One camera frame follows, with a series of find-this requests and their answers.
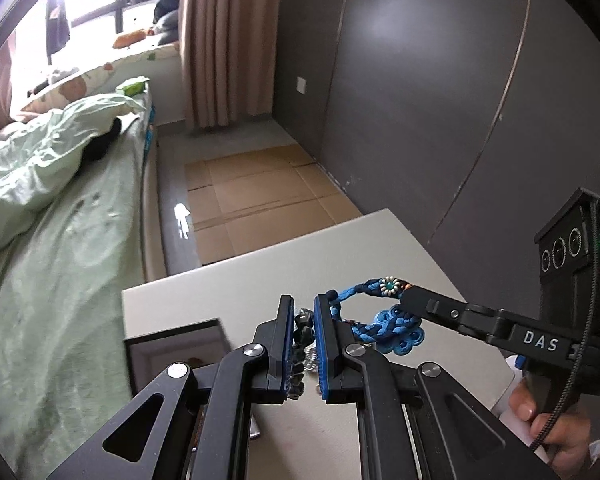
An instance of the human hand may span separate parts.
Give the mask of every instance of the human hand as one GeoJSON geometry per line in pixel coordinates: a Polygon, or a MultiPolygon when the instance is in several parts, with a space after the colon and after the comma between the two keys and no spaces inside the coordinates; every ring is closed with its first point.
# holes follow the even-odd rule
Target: human hand
{"type": "MultiPolygon", "coordinates": [[[[520,381],[509,397],[509,407],[518,418],[531,423],[531,437],[538,436],[549,418],[549,413],[536,415],[536,402],[526,387],[526,380],[520,381]]],[[[573,477],[582,467],[589,453],[591,421],[582,411],[563,413],[556,421],[544,444],[555,444],[558,452],[551,461],[551,467],[563,480],[573,477]]]]}

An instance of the blue gripper pad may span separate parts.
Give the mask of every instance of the blue gripper pad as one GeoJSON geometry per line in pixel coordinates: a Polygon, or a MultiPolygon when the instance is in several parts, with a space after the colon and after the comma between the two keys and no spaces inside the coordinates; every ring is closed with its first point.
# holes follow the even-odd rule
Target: blue gripper pad
{"type": "MultiPolygon", "coordinates": [[[[328,363],[327,349],[324,339],[324,321],[320,309],[320,299],[318,296],[314,299],[314,330],[315,330],[315,354],[318,361],[318,384],[322,393],[322,400],[327,400],[328,396],[328,363]]],[[[331,317],[326,320],[327,323],[332,323],[331,317]]]]}

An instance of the blue braided bracelet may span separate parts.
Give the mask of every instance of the blue braided bracelet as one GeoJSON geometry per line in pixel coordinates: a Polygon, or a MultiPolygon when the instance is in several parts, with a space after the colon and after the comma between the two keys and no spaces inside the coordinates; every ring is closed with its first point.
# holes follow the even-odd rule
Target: blue braided bracelet
{"type": "MultiPolygon", "coordinates": [[[[341,293],[330,290],[326,293],[331,305],[331,317],[343,321],[340,316],[341,302],[355,294],[367,294],[378,298],[400,299],[402,293],[411,286],[405,280],[393,276],[368,280],[352,286],[341,293]]],[[[363,343],[375,343],[376,349],[383,354],[391,352],[396,355],[407,355],[414,346],[424,340],[424,330],[420,326],[421,319],[401,309],[400,304],[389,310],[381,310],[370,324],[346,319],[351,325],[354,337],[363,343]]]]}

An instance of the orange plush toy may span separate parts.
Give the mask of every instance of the orange plush toy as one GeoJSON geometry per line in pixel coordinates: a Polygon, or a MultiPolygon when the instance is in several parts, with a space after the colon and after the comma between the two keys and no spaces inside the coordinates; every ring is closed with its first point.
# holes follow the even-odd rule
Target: orange plush toy
{"type": "Polygon", "coordinates": [[[138,41],[144,40],[147,36],[147,30],[145,28],[139,28],[131,32],[122,32],[116,36],[116,41],[113,42],[113,48],[126,48],[138,41]]]}

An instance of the camera lens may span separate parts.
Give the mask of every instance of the camera lens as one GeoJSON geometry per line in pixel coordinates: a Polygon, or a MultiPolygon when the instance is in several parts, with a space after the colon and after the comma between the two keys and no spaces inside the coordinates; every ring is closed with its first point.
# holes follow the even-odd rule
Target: camera lens
{"type": "Polygon", "coordinates": [[[549,270],[549,265],[551,265],[551,255],[549,254],[548,249],[545,249],[544,253],[542,253],[540,264],[542,265],[542,272],[547,272],[549,270]]]}
{"type": "Polygon", "coordinates": [[[564,252],[565,252],[565,243],[564,238],[558,238],[554,242],[554,250],[553,250],[553,259],[554,259],[554,267],[556,269],[560,269],[564,264],[564,252]]]}
{"type": "Polygon", "coordinates": [[[574,227],[569,234],[569,254],[571,256],[578,256],[581,248],[582,234],[577,227],[574,227]]]}

